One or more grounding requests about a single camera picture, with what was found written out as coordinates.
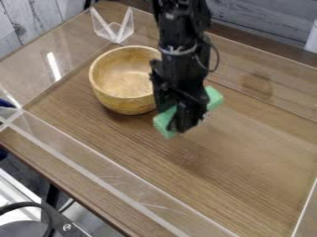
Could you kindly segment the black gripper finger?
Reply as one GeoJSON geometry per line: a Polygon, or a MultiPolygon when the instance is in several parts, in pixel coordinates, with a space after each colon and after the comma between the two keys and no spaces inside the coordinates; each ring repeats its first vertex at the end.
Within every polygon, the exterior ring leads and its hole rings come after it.
{"type": "Polygon", "coordinates": [[[197,126],[200,119],[208,112],[209,96],[202,93],[198,96],[181,95],[176,102],[176,113],[169,124],[172,131],[184,133],[197,126]]]}
{"type": "Polygon", "coordinates": [[[176,87],[161,78],[153,78],[155,104],[159,113],[176,106],[176,87]]]}

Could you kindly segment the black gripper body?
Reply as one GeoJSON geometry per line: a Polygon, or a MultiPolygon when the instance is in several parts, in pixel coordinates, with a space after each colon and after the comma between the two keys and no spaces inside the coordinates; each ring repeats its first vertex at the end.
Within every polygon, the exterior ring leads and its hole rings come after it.
{"type": "Polygon", "coordinates": [[[189,46],[158,45],[161,59],[153,59],[153,78],[161,78],[176,87],[176,101],[181,95],[198,96],[205,92],[204,80],[209,74],[212,43],[194,43],[189,46]]]}

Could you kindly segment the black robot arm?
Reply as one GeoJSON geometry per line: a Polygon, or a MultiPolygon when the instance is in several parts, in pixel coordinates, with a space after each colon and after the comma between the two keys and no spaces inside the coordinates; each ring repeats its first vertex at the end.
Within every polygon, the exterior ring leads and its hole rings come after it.
{"type": "Polygon", "coordinates": [[[150,62],[158,112],[170,115],[165,130],[184,133],[208,113],[210,11],[205,0],[153,0],[161,58],[150,62]]]}

